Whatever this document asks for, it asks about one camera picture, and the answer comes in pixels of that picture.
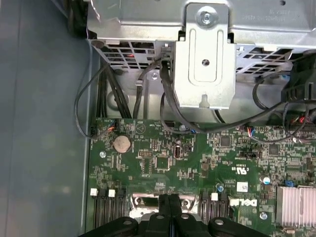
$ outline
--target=motherboard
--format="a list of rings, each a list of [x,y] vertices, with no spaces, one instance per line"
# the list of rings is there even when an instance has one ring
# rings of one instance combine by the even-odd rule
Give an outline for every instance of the motherboard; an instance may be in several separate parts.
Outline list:
[[[226,217],[274,237],[316,236],[315,142],[260,144],[244,126],[179,135],[156,120],[99,118],[96,129],[108,132],[90,144],[87,231],[140,220],[158,211],[160,194],[179,194],[183,212],[205,223]],[[252,129],[263,140],[284,136],[276,126]]]

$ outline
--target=wire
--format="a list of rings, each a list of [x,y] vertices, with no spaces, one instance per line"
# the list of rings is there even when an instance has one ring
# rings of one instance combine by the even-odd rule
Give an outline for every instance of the wire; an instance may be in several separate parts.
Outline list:
[[[221,114],[219,113],[219,110],[215,110],[215,115],[216,115],[217,119],[218,119],[221,123],[225,123],[223,117],[222,117]]]
[[[283,103],[277,103],[276,105],[272,106],[271,108],[246,119],[234,122],[234,123],[228,123],[226,125],[222,125],[222,126],[216,126],[216,127],[212,127],[212,128],[208,128],[208,129],[202,129],[198,126],[196,126],[195,124],[192,124],[190,122],[188,122],[183,115],[181,114],[181,112],[179,111],[176,99],[175,99],[175,95],[173,92],[173,88],[171,86],[171,82],[170,82],[170,76],[169,76],[169,71],[168,71],[168,65],[167,62],[163,61],[161,63],[162,65],[162,69],[161,69],[161,80],[162,80],[162,85],[163,85],[163,90],[165,92],[165,96],[166,99],[169,103],[169,106],[171,107],[173,113],[175,114],[176,118],[186,127],[188,127],[190,130],[195,130],[196,132],[199,133],[214,133],[214,132],[221,132],[223,130],[229,130],[229,129],[233,129],[235,127],[238,126],[242,126],[246,123],[251,123],[251,122],[255,122],[263,117],[265,117],[266,115],[274,112],[280,105],[282,105]]]
[[[118,92],[117,92],[117,90],[116,90],[116,88],[115,88],[115,86],[114,86],[114,84],[113,84],[113,82],[111,80],[109,80],[109,84],[110,84],[110,87],[112,89],[112,93],[114,95],[114,100],[115,100],[115,102],[116,102],[116,104],[118,106],[118,111],[119,111],[119,113],[120,113],[122,118],[126,118],[127,114],[126,114],[126,111],[125,111],[125,109],[123,107],[123,104],[122,104],[122,101],[120,99],[120,96],[119,96],[119,94],[118,94]]]
[[[289,72],[277,72],[277,73],[272,73],[269,74],[265,77],[263,77],[262,79],[260,79],[259,81],[257,81],[257,83],[255,84],[255,86],[252,89],[252,98],[254,103],[256,104],[256,106],[258,106],[260,109],[262,110],[266,110],[268,109],[267,106],[265,106],[258,98],[258,87],[259,85],[261,85],[266,79],[274,77],[274,76],[281,76],[281,75],[289,75]]]
[[[248,137],[252,137],[255,132],[255,129],[253,127],[248,127],[247,132],[248,132]]]
[[[113,126],[115,126],[115,123],[113,122],[105,131],[100,132],[99,135],[94,135],[94,136],[89,136],[87,135],[84,130],[82,129],[81,125],[80,125],[80,121],[79,121],[79,115],[78,115],[78,103],[79,100],[82,96],[82,94],[87,90],[87,88],[89,88],[89,86],[91,86],[91,84],[97,80],[100,76],[100,74],[106,69],[108,65],[104,65],[102,68],[100,68],[97,73],[91,78],[91,80],[84,86],[84,88],[77,94],[76,99],[75,99],[75,104],[74,104],[74,111],[75,111],[75,120],[76,120],[76,125],[77,128],[79,130],[79,132],[82,134],[82,136],[84,136],[85,138],[88,139],[99,139],[100,137],[104,136],[105,134],[107,134],[108,132],[111,131],[111,128]]]
[[[285,134],[287,135],[286,137],[283,137],[281,139],[276,139],[276,140],[270,140],[270,141],[268,141],[268,140],[260,140],[259,138],[254,137],[253,134],[251,134],[249,137],[252,140],[256,141],[256,142],[260,142],[260,143],[263,143],[263,144],[274,144],[274,143],[277,143],[277,142],[284,142],[284,141],[287,141],[289,139],[292,139],[293,137],[297,138],[297,139],[301,139],[301,138],[296,137],[296,134],[299,133],[304,128],[304,126],[306,125],[306,122],[308,120],[307,118],[309,116],[308,107],[306,105],[305,118],[304,118],[304,121],[301,124],[301,126],[299,126],[293,133],[289,133],[288,131],[286,131],[286,128],[285,128],[285,118],[286,118],[286,114],[287,114],[287,111],[288,111],[289,104],[290,103],[286,103],[286,105],[284,107],[284,110],[283,110],[283,116],[282,116],[282,125],[283,125],[283,130],[284,130]]]
[[[139,76],[138,80],[143,81],[145,75],[151,70],[158,67],[160,63],[161,63],[161,59],[158,59],[157,61],[149,65],[147,68],[145,68],[143,72],[141,73],[141,75]],[[136,101],[135,101],[134,110],[133,110],[133,119],[137,119],[140,103],[142,102],[142,93],[143,93],[143,85],[138,85],[136,89]]]
[[[120,107],[122,107],[122,110],[124,110],[125,116],[122,116],[122,118],[131,119],[132,116],[130,114],[126,98],[125,98],[125,96],[123,94],[121,86],[119,85],[117,79],[115,78],[113,69],[110,67],[110,65],[107,62],[105,62],[105,66],[106,66],[105,67],[105,73],[107,75],[107,78],[109,80],[110,86],[112,88],[112,91],[113,91],[116,103],[118,104],[118,107],[119,107],[119,104],[120,104]]]
[[[165,93],[162,94],[161,96],[161,101],[160,101],[160,121],[161,121],[161,124],[162,126],[164,127],[164,129],[166,129],[167,131],[169,132],[172,132],[174,134],[191,134],[192,132],[191,131],[176,131],[174,129],[172,129],[171,127],[169,127],[164,119],[163,119],[163,110],[164,110],[164,98],[165,98]]]

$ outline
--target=metal bracket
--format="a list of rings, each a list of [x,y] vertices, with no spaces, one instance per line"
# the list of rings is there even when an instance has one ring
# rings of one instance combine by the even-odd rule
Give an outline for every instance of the metal bracket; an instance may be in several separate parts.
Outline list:
[[[187,6],[186,37],[176,42],[174,58],[180,107],[228,109],[235,94],[236,63],[236,47],[228,42],[228,17],[224,4]]]

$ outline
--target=screw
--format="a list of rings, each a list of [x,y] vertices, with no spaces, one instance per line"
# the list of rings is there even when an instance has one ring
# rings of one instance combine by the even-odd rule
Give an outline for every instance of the screw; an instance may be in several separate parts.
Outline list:
[[[189,216],[187,214],[182,214],[181,218],[187,220],[189,218]]]
[[[209,65],[209,60],[203,59],[202,60],[202,65],[205,66],[205,67],[208,66]]]
[[[211,14],[208,12],[203,12],[201,17],[204,24],[209,25],[211,23]]]
[[[104,151],[101,151],[99,155],[101,158],[105,158],[107,156],[106,152]]]
[[[158,79],[158,73],[153,73],[152,74],[152,79],[157,80]]]
[[[180,125],[179,126],[179,131],[184,132],[187,130],[187,127],[185,125]]]
[[[259,217],[260,217],[261,220],[267,220],[268,215],[265,212],[261,212]]]
[[[222,226],[224,224],[224,221],[223,220],[220,220],[220,219],[217,219],[215,220],[215,223],[219,226]]]

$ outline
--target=heatsink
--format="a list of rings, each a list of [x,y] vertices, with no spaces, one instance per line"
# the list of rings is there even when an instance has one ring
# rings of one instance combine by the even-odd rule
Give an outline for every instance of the heatsink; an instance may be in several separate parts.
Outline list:
[[[283,227],[316,227],[316,189],[278,187],[276,223]]]

